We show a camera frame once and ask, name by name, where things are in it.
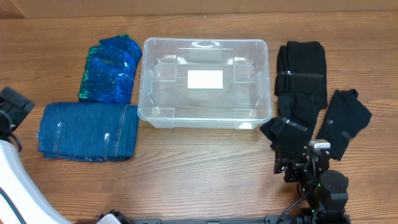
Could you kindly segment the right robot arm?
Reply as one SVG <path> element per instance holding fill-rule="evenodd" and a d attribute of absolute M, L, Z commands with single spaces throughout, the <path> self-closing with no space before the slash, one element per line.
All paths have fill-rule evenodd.
<path fill-rule="evenodd" d="M 275 152 L 274 173 L 284 173 L 285 182 L 296 182 L 299 199 L 271 223 L 350 223 L 345 214 L 349 180 L 330 170 L 331 155 L 326 148 L 305 146 L 296 159 Z"/>

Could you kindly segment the blue sequin garment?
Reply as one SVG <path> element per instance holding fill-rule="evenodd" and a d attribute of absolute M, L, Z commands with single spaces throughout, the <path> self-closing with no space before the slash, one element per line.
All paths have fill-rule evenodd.
<path fill-rule="evenodd" d="M 129 104 L 140 46 L 128 34 L 101 39 L 89 48 L 80 83 L 80 102 Z"/>

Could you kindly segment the blue denim jeans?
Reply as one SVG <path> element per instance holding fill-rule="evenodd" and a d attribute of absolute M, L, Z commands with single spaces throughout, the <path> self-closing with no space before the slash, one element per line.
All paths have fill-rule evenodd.
<path fill-rule="evenodd" d="M 134 105 L 52 103 L 40 122 L 38 151 L 49 159 L 125 161 L 133 156 L 138 124 Z"/>

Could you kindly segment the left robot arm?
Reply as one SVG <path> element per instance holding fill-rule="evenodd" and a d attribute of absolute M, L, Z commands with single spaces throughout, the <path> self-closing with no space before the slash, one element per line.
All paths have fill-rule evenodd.
<path fill-rule="evenodd" d="M 1 90 L 1 197 L 19 223 L 70 223 L 48 203 L 22 165 L 13 134 L 35 104 L 10 87 Z"/>

